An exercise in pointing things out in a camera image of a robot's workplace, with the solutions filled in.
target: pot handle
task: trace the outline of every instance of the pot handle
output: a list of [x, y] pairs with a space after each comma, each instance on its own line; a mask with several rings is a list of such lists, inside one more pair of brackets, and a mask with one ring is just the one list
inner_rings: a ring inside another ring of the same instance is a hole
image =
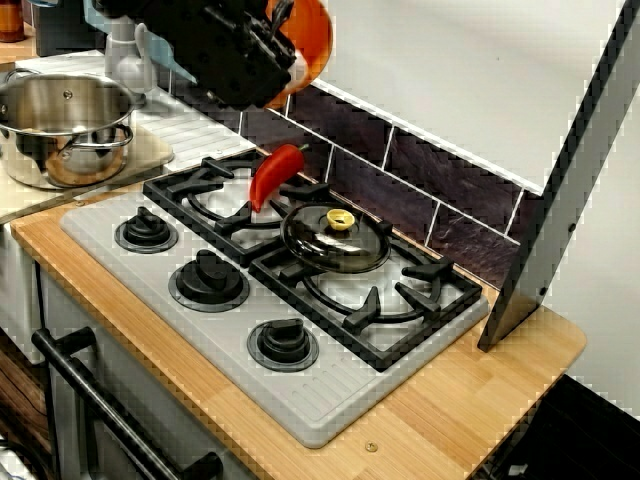
[[32, 70], [30, 68], [14, 68], [9, 73], [7, 73], [6, 77], [4, 77], [4, 83], [9, 83], [9, 81], [18, 73], [30, 73], [31, 75], [40, 75], [39, 71]]
[[133, 140], [133, 130], [128, 125], [124, 125], [119, 123], [115, 125], [115, 128], [122, 130], [124, 132], [124, 140], [120, 140], [119, 142], [112, 143], [76, 143], [74, 139], [72, 139], [64, 148], [73, 148], [74, 150], [109, 150], [112, 148], [124, 147], [131, 143]]

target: glass lid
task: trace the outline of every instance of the glass lid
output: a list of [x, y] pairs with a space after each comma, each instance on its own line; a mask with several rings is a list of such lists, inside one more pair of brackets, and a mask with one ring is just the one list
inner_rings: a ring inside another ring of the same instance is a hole
[[370, 216], [343, 205], [307, 204], [282, 222], [286, 247], [306, 264], [323, 271], [362, 273], [389, 257], [389, 239]]

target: stainless steel pot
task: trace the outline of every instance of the stainless steel pot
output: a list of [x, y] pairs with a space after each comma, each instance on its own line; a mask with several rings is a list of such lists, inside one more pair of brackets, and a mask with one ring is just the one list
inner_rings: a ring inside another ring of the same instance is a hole
[[[33, 73], [11, 80], [14, 73]], [[11, 72], [0, 86], [7, 173], [44, 189], [92, 185], [119, 173], [133, 139], [132, 92], [96, 75]]]

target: red bell pepper slice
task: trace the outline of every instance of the red bell pepper slice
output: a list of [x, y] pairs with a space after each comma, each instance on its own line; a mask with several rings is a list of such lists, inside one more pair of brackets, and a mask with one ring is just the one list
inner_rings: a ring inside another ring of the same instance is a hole
[[262, 162], [249, 187], [249, 200], [253, 211], [260, 212], [262, 204], [271, 192], [304, 168], [302, 150], [305, 147], [282, 145]]

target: wooden countertop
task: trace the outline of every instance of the wooden countertop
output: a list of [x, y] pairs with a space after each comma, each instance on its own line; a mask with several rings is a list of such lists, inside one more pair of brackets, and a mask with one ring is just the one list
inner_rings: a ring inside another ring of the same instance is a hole
[[[540, 308], [485, 354], [476, 348], [483, 321], [328, 445], [307, 449], [60, 229], [71, 208], [15, 220], [13, 236], [262, 479], [466, 478], [586, 344], [574, 324]], [[495, 301], [494, 290], [485, 294]]]
[[25, 39], [17, 43], [0, 43], [0, 63], [17, 62], [35, 58], [36, 31], [28, 23], [24, 24]]

